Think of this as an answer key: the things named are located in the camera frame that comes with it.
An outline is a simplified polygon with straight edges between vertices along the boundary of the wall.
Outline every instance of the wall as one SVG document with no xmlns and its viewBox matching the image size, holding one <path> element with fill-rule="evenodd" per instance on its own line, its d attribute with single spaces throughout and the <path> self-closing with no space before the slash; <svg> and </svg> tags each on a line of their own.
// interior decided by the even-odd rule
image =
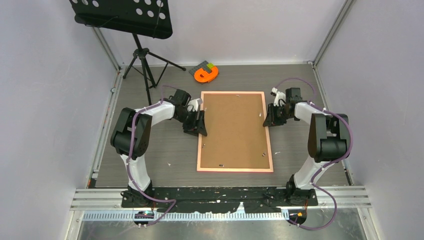
<svg viewBox="0 0 424 240">
<path fill-rule="evenodd" d="M 348 161 L 383 239 L 422 239 L 424 2 L 356 1 L 318 65 L 354 134 Z"/>
<path fill-rule="evenodd" d="M 168 2 L 173 35 L 165 40 L 140 36 L 143 47 L 179 64 L 208 60 L 232 65 L 313 60 L 344 0 Z M 144 0 L 138 4 L 143 10 Z M 129 65 L 136 49 L 132 35 L 102 30 L 114 40 L 110 45 L 116 58 Z M 151 65 L 164 64 L 155 58 L 148 60 Z"/>
<path fill-rule="evenodd" d="M 115 69 L 68 1 L 0 8 L 0 239 L 63 239 Z"/>
</svg>

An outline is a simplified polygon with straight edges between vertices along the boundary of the gray wood surface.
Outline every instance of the gray wood surface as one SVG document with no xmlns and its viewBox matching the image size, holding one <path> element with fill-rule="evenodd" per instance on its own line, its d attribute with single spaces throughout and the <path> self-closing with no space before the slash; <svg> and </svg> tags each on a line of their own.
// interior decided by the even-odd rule
<svg viewBox="0 0 424 240">
<path fill-rule="evenodd" d="M 288 77 L 298 77 L 312 83 L 317 91 L 314 103 L 323 106 L 310 65 L 232 65 L 218 68 L 219 76 L 214 81 L 201 84 L 196 82 L 188 71 L 168 67 L 159 85 L 167 84 L 180 88 L 190 93 L 192 98 L 199 98 L 201 91 L 263 91 L 268 104 L 274 100 L 270 95 L 271 89 L 279 81 Z M 151 70 L 158 78 L 162 67 L 152 67 Z M 313 97 L 311 88 L 299 81 L 287 81 L 278 89 L 283 92 L 290 87 L 301 88 L 305 100 Z M 160 91 L 160 87 L 150 90 L 153 103 L 159 101 Z M 175 90 L 165 88 L 163 91 L 164 96 L 168 97 Z M 143 77 L 131 69 L 122 82 L 112 128 L 115 127 L 121 109 L 125 107 L 136 109 L 147 105 Z M 182 124 L 176 120 L 163 121 L 151 129 L 145 158 L 147 172 L 155 187 L 285 186 L 290 176 L 301 168 L 308 156 L 309 133 L 309 126 L 306 123 L 295 122 L 293 119 L 287 122 L 286 125 L 269 129 L 274 173 L 197 172 L 198 138 L 183 133 Z M 126 187 L 128 179 L 124 163 L 109 144 L 109 137 L 107 141 L 96 186 Z M 331 167 L 318 184 L 347 185 L 342 164 L 338 163 Z"/>
</svg>

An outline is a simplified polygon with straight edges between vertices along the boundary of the brown board surface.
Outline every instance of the brown board surface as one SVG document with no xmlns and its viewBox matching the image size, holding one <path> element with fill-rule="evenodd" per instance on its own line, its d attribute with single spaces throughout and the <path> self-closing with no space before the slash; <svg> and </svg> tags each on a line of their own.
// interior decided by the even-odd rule
<svg viewBox="0 0 424 240">
<path fill-rule="evenodd" d="M 261 91 L 202 91 L 207 136 L 199 135 L 197 171 L 272 173 L 265 95 Z"/>
</svg>

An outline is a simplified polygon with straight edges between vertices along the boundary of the black music stand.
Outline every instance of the black music stand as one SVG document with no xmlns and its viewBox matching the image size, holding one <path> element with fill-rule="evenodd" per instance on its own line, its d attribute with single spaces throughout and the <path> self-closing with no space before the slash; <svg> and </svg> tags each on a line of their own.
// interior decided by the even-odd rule
<svg viewBox="0 0 424 240">
<path fill-rule="evenodd" d="M 137 49 L 132 54 L 132 61 L 125 70 L 123 79 L 127 77 L 131 68 L 143 75 L 149 105 L 152 105 L 149 89 L 158 86 L 168 64 L 183 71 L 186 70 L 185 67 L 150 52 L 148 48 L 142 48 L 137 36 L 167 39 L 173 34 L 168 0 L 99 0 L 98 2 L 95 0 L 69 0 L 69 2 L 72 4 L 77 23 L 132 34 Z M 153 78 L 146 55 L 166 62 L 157 82 Z M 137 58 L 141 60 L 142 72 L 133 67 Z"/>
</svg>

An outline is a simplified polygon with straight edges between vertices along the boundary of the robotic arm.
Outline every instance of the robotic arm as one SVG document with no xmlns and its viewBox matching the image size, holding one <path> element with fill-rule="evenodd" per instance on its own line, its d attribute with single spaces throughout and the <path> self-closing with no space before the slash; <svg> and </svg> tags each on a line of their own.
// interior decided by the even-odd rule
<svg viewBox="0 0 424 240">
<path fill-rule="evenodd" d="M 146 170 L 145 152 L 149 146 L 151 127 L 164 120 L 176 119 L 182 123 L 184 133 L 207 136 L 205 112 L 200 111 L 200 98 L 191 100 L 190 94 L 177 89 L 173 96 L 163 99 L 137 116 L 135 125 L 134 148 L 129 162 L 131 175 L 141 190 L 152 188 L 151 179 Z M 127 164 L 131 144 L 131 128 L 135 114 L 141 109 L 124 108 L 117 120 L 110 138 L 110 144 Z M 137 191 L 133 182 L 128 181 L 131 189 Z"/>
<path fill-rule="evenodd" d="M 271 95 L 275 96 L 275 99 L 273 103 L 268 104 L 264 127 L 282 126 L 291 118 L 310 125 L 307 142 L 309 156 L 301 169 L 292 175 L 286 184 L 288 198 L 292 196 L 309 198 L 311 190 L 314 189 L 311 182 L 313 175 L 321 169 L 314 178 L 315 182 L 318 181 L 332 164 L 326 168 L 323 166 L 347 152 L 350 145 L 348 129 L 337 117 L 324 113 L 304 101 L 300 88 L 292 87 L 283 93 L 274 87 Z M 339 116 L 348 123 L 348 116 L 345 114 Z"/>
</svg>

